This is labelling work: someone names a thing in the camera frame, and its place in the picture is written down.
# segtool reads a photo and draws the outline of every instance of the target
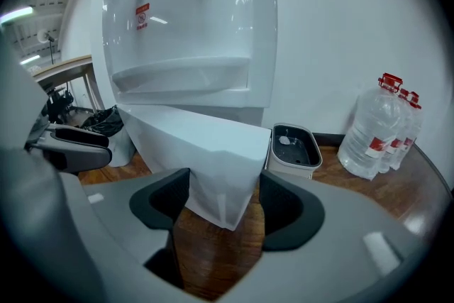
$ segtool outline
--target red label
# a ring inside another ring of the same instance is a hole
[[[369,148],[376,150],[377,152],[381,152],[384,150],[385,144],[379,138],[374,138],[374,140],[369,145]]]
[[[136,10],[135,10],[135,14],[138,15],[140,13],[143,13],[144,11],[147,11],[148,9],[150,9],[150,3],[147,3],[145,5],[142,5],[142,6],[139,6]]]
[[[402,144],[402,141],[400,141],[399,139],[396,138],[392,141],[391,146],[393,148],[398,148],[401,144]]]
[[[139,29],[144,29],[147,27],[148,27],[148,23],[144,23],[144,24],[141,24],[140,26],[137,26],[136,29],[139,30]]]

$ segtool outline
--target gray plastic surface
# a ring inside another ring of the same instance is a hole
[[[87,196],[100,193],[103,200],[92,204],[94,213],[103,225],[140,264],[144,264],[158,250],[165,247],[169,233],[166,230],[150,230],[129,208],[131,196],[138,190],[165,178],[177,170],[166,170],[155,175],[124,180],[121,182],[85,186]]]
[[[98,218],[92,208],[96,204],[89,203],[77,177],[66,173],[61,175],[75,225],[101,275],[107,302],[200,302],[200,299],[173,287],[144,268],[140,262],[142,254],[131,254],[126,250],[117,241],[116,232],[106,228],[106,225],[110,226],[109,222],[105,225]],[[154,243],[156,249],[164,247],[167,231],[149,230],[148,233],[151,241],[157,240]]]
[[[367,197],[294,175],[270,173],[315,194],[325,208],[325,221],[301,248],[263,253],[219,302],[275,303],[285,297],[286,302],[330,303],[354,297],[378,282],[387,290],[396,282],[386,283],[392,274],[380,279],[362,237],[381,231],[404,261],[424,248],[419,238]]]
[[[104,301],[101,276],[74,226],[57,171],[24,150],[0,150],[0,165],[1,216],[16,247],[65,294]]]
[[[143,267],[150,254],[165,247],[169,233],[143,227],[128,210],[134,191],[173,171],[84,190],[77,177],[61,173],[60,180],[40,158],[24,152],[1,158],[2,216],[11,237],[55,285],[84,302],[201,301]],[[417,266],[423,243],[368,198],[294,175],[269,174],[316,195],[326,213],[323,226],[301,248],[264,252],[218,302],[373,302]],[[86,192],[104,200],[90,204]],[[403,259],[385,278],[362,241],[374,231]]]

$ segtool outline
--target wooden table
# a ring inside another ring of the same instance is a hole
[[[373,181],[344,170],[336,157],[336,147],[321,147],[321,153],[323,164],[314,173],[314,180],[374,199],[411,231],[431,239],[451,196],[419,149],[410,150],[398,171],[378,175]],[[83,172],[79,178],[82,184],[92,184],[149,174],[136,153],[125,167]],[[204,299],[217,299],[260,259],[265,229],[258,187],[235,231],[219,228],[183,209],[173,232],[184,289]]]
[[[92,104],[93,112],[104,109],[98,84],[94,76],[92,56],[72,58],[71,60],[55,63],[39,70],[33,79],[47,92],[56,86],[83,77],[87,94]]]

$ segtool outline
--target red label on bottle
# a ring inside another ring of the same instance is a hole
[[[392,143],[391,143],[391,146],[393,148],[398,148],[400,145],[402,144],[402,141],[400,141],[399,139],[395,138]]]
[[[413,140],[412,139],[408,139],[406,138],[404,143],[401,145],[401,150],[403,150],[404,152],[406,152],[408,149],[410,149],[411,145],[413,144]]]
[[[366,150],[366,155],[369,155],[371,158],[380,158],[385,146],[384,141],[381,141],[379,138],[373,138],[369,148]]]
[[[147,3],[147,4],[144,4],[142,6],[139,6],[136,10],[135,10],[135,14],[138,15],[140,13],[143,13],[145,11],[147,11],[148,9],[150,9],[150,3]]]
[[[369,145],[369,148],[376,150],[377,152],[381,152],[384,150],[384,141],[381,141],[379,138],[374,138]]]

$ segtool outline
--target white wall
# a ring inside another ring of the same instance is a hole
[[[91,55],[90,25],[92,0],[69,0],[62,20],[58,42],[61,61]],[[90,109],[92,104],[82,78],[70,82],[74,105]]]
[[[277,2],[277,66],[263,126],[345,133],[357,96],[389,72],[421,95],[417,145],[454,187],[454,53],[437,1]]]

